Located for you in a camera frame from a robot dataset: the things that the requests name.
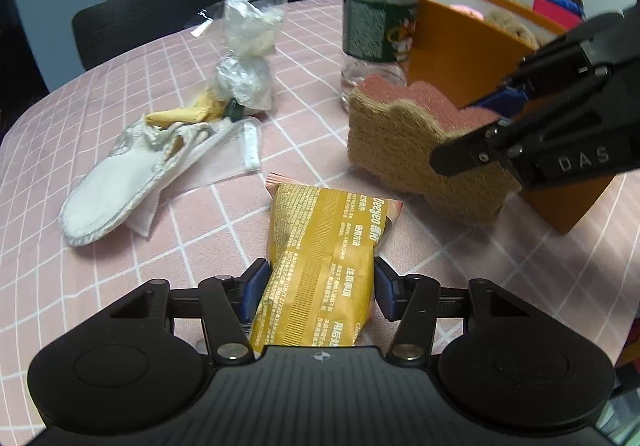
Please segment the plastic bottle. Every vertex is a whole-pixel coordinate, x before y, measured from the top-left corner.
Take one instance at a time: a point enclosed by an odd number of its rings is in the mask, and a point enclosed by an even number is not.
[[[342,104],[348,109],[351,90],[370,74],[406,85],[398,65],[408,58],[418,0],[344,0]]]

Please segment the table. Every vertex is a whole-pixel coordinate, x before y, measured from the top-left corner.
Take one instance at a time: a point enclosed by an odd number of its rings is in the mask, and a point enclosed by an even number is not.
[[[270,171],[309,184],[396,197],[350,166],[348,117],[339,100],[341,0],[288,6],[277,53],[275,109],[264,116],[262,171],[178,195],[159,209],[149,240],[121,226],[70,249],[56,217],[79,179],[149,110],[187,104],[220,58],[215,37],[164,37],[83,74],[29,109],[0,147],[0,442],[28,441],[41,427],[26,373],[37,351],[146,280],[195,286],[240,275],[262,257]],[[617,177],[568,234],[550,229],[520,197],[494,227],[440,219],[416,196],[380,250],[401,273],[448,287],[485,277],[595,341],[615,360],[640,299],[640,175]],[[376,307],[360,344],[388,346],[395,325]],[[462,332],[440,320],[434,352]],[[200,325],[177,321],[195,343]]]

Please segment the tablecloth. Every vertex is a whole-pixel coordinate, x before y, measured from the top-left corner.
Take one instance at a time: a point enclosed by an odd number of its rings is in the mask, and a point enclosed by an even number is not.
[[[192,287],[240,275],[265,255],[270,171],[309,184],[397,197],[347,159],[340,100],[341,0],[288,6],[270,57],[274,111],[263,117],[262,171],[166,200],[146,240],[119,227],[84,248],[62,240],[56,217],[79,179],[126,125],[149,111],[188,104],[222,50],[215,36],[181,32],[100,65],[29,109],[0,147],[0,443],[23,444],[42,428],[26,386],[41,347],[146,280]],[[615,360],[640,299],[640,175],[615,178],[567,235],[555,233],[519,196],[495,226],[463,227],[402,196],[382,255],[401,274],[443,286],[485,277],[596,342]],[[376,308],[359,339],[385,349],[395,325]],[[440,320],[434,352],[462,332]],[[202,331],[177,321],[195,343]]]

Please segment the yellow package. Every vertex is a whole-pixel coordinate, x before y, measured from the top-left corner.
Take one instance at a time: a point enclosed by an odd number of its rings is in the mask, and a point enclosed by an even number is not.
[[[267,178],[271,278],[251,329],[265,345],[352,346],[369,317],[373,249],[402,202]]]

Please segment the pink object in box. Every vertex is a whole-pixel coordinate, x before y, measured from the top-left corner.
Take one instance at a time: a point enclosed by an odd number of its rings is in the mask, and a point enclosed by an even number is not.
[[[582,23],[582,19],[578,15],[574,15],[570,11],[548,0],[534,0],[533,10],[536,13],[544,15],[547,19],[557,22],[568,30]]]

